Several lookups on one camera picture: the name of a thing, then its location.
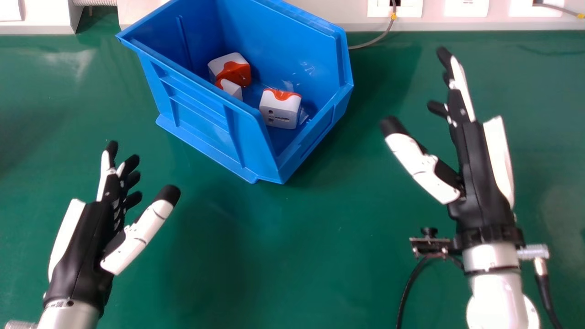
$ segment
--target blue storage container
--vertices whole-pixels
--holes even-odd
[[[280,0],[172,0],[117,35],[134,50],[157,124],[250,183],[283,184],[345,113],[353,90],[345,32]],[[244,101],[209,82],[209,61],[239,52]],[[266,127],[266,87],[302,96],[294,130]]]

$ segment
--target robotic arm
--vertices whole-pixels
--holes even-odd
[[[456,222],[453,240],[437,239],[436,230],[427,228],[423,238],[410,239],[413,251],[417,257],[462,256],[473,292],[467,306],[470,328],[539,328],[535,307],[522,292],[520,261],[535,261],[537,268],[546,269],[549,253],[545,245],[526,246],[516,226],[514,179],[503,120],[498,116],[484,124],[477,122],[463,67],[444,47],[437,55],[446,69],[443,79],[449,87],[448,100],[445,104],[431,101],[428,109],[449,124],[458,172],[430,155],[396,117],[381,123],[385,141],[398,161],[447,206]],[[537,270],[539,283],[543,272]],[[541,296],[552,311],[548,290]]]
[[[134,223],[124,227],[126,212],[142,200],[128,194],[140,180],[139,157],[118,168],[118,144],[102,154],[96,201],[73,199],[61,223],[49,260],[49,289],[38,325],[11,321],[6,329],[94,329],[104,314],[112,281],[144,250],[180,198],[180,190],[165,186]]]

